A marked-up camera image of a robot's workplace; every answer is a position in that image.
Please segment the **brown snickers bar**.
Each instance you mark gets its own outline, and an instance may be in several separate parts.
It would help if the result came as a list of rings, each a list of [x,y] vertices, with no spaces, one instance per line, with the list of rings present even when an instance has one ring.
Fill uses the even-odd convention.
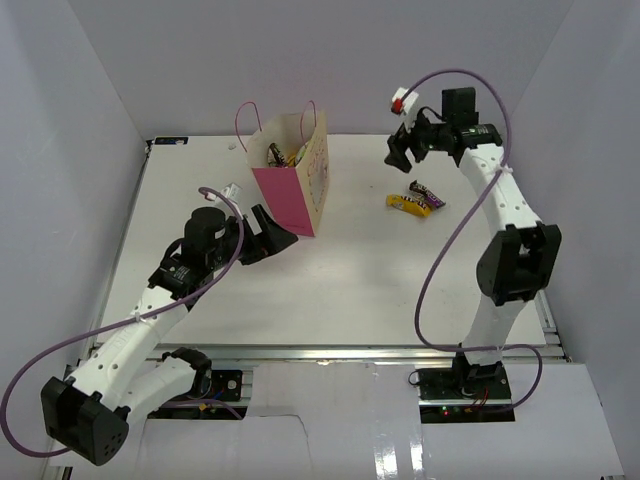
[[[439,210],[446,206],[446,202],[444,200],[439,198],[429,188],[419,183],[417,180],[414,180],[409,184],[409,192],[413,197],[425,203],[432,210]]]

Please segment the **yellow M&M packet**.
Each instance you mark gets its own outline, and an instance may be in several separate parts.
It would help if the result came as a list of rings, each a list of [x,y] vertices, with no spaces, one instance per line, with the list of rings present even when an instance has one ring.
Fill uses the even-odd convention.
[[[418,218],[426,218],[432,213],[427,204],[409,196],[387,195],[386,205]]]

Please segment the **purple candy packet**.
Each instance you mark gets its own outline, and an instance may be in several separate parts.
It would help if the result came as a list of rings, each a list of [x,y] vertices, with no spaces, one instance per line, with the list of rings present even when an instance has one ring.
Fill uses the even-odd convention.
[[[267,164],[276,168],[287,166],[286,158],[276,143],[271,143],[268,147]]]

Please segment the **pink paper gift bag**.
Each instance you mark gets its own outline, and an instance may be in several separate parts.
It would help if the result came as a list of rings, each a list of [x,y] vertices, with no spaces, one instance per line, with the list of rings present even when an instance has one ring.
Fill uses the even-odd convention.
[[[271,143],[286,159],[297,154],[297,165],[269,167]],[[299,113],[259,122],[258,129],[240,144],[275,221],[296,235],[316,236],[330,185],[326,112],[310,100]]]

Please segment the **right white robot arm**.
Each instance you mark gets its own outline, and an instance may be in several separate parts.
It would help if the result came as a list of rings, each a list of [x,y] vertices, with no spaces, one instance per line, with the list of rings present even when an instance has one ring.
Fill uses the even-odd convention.
[[[450,367],[418,373],[424,398],[509,398],[502,362],[507,338],[525,306],[547,287],[562,240],[559,227],[528,205],[504,161],[498,130],[480,122],[475,100],[472,87],[443,91],[435,122],[419,107],[417,93],[398,88],[391,100],[402,124],[388,139],[386,164],[409,172],[427,153],[446,153],[476,193],[490,234],[476,265],[481,296],[471,328],[455,345]]]

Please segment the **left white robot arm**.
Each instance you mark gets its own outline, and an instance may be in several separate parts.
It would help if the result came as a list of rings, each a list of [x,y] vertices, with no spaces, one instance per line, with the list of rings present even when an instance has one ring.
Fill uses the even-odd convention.
[[[216,207],[192,212],[182,236],[149,277],[132,311],[133,323],[117,328],[67,379],[51,378],[43,387],[45,427],[53,439],[101,466],[121,449],[131,425],[176,397],[200,399],[209,393],[211,361],[195,349],[166,352],[153,371],[136,373],[222,271],[235,262],[257,263],[297,241],[261,205],[251,211],[259,232],[247,219]]]

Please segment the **blue label sticker right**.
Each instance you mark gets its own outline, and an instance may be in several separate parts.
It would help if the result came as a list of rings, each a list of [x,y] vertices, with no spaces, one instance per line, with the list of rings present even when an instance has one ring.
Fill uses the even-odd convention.
[[[461,146],[462,148],[475,148],[478,144],[484,143],[484,137],[482,135],[461,136],[456,135],[454,137],[454,145]]]

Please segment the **blue label sticker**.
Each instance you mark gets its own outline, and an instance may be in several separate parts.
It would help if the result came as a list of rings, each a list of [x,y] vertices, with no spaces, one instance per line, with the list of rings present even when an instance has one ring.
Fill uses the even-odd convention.
[[[484,143],[484,137],[482,135],[461,136],[456,135],[454,137],[454,145],[461,146],[462,148],[475,148],[478,144]]]
[[[189,137],[156,137],[153,140],[155,145],[186,145]]]

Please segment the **blue label sticker left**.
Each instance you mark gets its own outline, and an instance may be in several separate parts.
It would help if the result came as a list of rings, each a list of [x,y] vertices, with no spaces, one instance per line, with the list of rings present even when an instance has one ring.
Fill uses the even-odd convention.
[[[186,145],[189,137],[156,137],[153,140],[155,145]]]

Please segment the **aluminium front rail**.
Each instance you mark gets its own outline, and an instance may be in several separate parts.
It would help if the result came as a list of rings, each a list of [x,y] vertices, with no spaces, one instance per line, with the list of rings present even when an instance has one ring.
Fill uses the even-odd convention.
[[[146,360],[157,360],[165,352],[175,350],[177,345],[156,347],[147,354]],[[418,347],[355,347],[355,346],[191,346],[214,361],[367,361],[367,362],[429,362],[449,359],[452,353]],[[537,347],[541,357],[548,361],[564,361],[564,350],[559,344]],[[506,361],[535,361],[533,352],[527,349],[510,350],[503,354]]]

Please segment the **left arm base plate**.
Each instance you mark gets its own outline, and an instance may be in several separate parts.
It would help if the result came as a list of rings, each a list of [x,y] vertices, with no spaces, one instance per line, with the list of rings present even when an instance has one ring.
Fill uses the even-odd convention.
[[[196,399],[215,399],[237,402],[242,397],[243,372],[241,370],[212,370],[206,385],[196,391]]]

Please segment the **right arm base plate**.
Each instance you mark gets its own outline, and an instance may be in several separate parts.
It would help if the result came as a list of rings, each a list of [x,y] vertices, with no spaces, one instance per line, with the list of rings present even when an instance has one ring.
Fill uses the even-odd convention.
[[[508,404],[512,400],[505,372],[495,378],[463,382],[452,368],[424,368],[416,370],[412,378],[419,389],[419,398],[432,403],[486,399],[489,403]]]

